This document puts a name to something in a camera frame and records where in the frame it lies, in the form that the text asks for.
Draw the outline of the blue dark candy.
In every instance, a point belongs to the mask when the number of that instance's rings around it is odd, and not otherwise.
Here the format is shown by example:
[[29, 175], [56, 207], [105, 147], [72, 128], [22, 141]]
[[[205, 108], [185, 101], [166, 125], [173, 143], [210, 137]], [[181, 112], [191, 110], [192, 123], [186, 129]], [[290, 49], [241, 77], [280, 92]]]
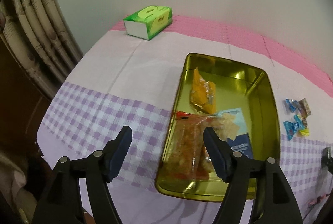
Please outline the blue dark candy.
[[292, 140], [293, 136], [299, 131], [304, 130], [305, 126], [299, 115], [294, 115], [293, 121], [284, 121], [283, 125], [287, 133], [287, 139]]

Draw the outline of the blue cracker packet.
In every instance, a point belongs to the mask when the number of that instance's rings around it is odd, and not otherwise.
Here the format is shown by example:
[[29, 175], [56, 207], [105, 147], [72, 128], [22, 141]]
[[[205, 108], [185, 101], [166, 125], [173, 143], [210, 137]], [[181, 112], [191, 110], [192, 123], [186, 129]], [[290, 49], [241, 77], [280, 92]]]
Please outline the blue cracker packet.
[[250, 135], [242, 109], [222, 110], [214, 116], [217, 125], [213, 128], [218, 137], [226, 141], [233, 151], [240, 151], [249, 159], [253, 159]]

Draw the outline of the green red cake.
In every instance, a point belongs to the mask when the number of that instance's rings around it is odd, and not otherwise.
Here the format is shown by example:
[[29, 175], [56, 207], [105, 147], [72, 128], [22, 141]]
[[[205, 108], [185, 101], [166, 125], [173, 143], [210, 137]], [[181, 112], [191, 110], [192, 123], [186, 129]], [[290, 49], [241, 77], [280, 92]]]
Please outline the green red cake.
[[311, 115], [311, 109], [310, 106], [305, 98], [299, 101], [299, 110], [302, 115], [302, 117], [307, 118], [308, 116]]

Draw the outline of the orange striped snack bag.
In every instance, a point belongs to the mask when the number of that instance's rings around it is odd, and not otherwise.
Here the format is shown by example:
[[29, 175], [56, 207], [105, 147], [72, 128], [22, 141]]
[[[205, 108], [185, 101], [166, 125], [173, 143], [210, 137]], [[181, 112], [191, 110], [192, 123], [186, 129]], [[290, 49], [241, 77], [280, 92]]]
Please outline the orange striped snack bag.
[[222, 127], [218, 115], [175, 113], [174, 131], [165, 164], [166, 176], [177, 180], [207, 180], [213, 165], [204, 146], [207, 127], [215, 131]]

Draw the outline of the orange snack packet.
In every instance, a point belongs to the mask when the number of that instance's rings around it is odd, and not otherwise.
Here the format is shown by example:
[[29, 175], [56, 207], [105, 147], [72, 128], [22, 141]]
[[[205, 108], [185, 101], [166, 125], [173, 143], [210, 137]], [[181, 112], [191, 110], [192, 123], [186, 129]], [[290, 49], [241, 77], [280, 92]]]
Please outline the orange snack packet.
[[193, 72], [190, 103], [197, 112], [214, 114], [217, 111], [216, 85], [214, 82], [206, 81], [201, 76], [198, 68], [195, 68]]

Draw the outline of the yellow wrapped candy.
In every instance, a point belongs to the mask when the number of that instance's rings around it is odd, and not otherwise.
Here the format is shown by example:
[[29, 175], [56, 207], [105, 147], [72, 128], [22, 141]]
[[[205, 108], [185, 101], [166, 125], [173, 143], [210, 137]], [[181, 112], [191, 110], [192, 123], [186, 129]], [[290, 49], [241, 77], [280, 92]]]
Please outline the yellow wrapped candy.
[[306, 137], [310, 136], [310, 130], [309, 130], [307, 120], [304, 117], [300, 117], [300, 120], [303, 124], [303, 128], [299, 130], [299, 133], [302, 136], [306, 136]]

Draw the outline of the gold toffee tin box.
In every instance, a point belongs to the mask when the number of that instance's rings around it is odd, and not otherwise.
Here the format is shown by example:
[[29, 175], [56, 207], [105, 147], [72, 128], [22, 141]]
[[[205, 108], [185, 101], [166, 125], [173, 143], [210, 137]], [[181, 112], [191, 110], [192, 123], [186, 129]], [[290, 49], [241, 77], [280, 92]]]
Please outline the gold toffee tin box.
[[174, 131], [175, 113], [214, 115], [197, 112], [190, 103], [193, 72], [198, 68], [206, 81], [216, 85], [216, 108], [241, 108], [247, 124], [253, 159], [280, 157], [280, 130], [273, 91], [267, 73], [257, 67], [230, 59], [190, 53], [185, 59], [175, 102], [173, 105], [165, 146], [155, 179], [158, 192], [177, 198], [221, 202], [227, 184], [213, 172], [207, 180], [177, 180], [167, 177], [165, 164]]

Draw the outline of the pink purple checkered tablecloth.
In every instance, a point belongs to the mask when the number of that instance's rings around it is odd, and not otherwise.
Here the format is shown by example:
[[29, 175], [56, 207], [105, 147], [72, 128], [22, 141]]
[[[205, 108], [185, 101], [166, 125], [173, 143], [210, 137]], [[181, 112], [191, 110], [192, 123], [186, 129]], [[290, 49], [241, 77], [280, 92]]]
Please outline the pink purple checkered tablecloth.
[[271, 82], [280, 121], [290, 118], [286, 98], [306, 99], [310, 135], [282, 137], [281, 166], [306, 223], [321, 209], [309, 203], [329, 197], [332, 175], [321, 169], [332, 144], [332, 81], [297, 53], [261, 34], [214, 21], [174, 16], [149, 41], [115, 25], [86, 53], [48, 108], [37, 133], [45, 160], [79, 159], [102, 149], [128, 125], [133, 140], [121, 172], [109, 186], [123, 223], [211, 223], [218, 203], [158, 193], [154, 186], [183, 64], [189, 53], [244, 62]]

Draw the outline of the beige patterned curtain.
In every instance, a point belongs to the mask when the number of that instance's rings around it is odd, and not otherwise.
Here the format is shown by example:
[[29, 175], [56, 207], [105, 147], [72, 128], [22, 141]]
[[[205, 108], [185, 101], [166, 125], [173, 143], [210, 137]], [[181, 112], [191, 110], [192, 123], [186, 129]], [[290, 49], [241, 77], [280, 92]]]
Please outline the beige patterned curtain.
[[83, 57], [55, 0], [1, 0], [1, 40], [48, 98]]

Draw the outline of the green tissue box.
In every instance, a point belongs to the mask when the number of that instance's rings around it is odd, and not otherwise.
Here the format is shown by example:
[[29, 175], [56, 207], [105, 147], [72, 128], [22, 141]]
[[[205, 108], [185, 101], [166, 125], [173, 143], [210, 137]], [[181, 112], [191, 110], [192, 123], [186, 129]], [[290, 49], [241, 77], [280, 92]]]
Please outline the green tissue box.
[[128, 35], [151, 40], [173, 22], [171, 7], [150, 5], [123, 19]]

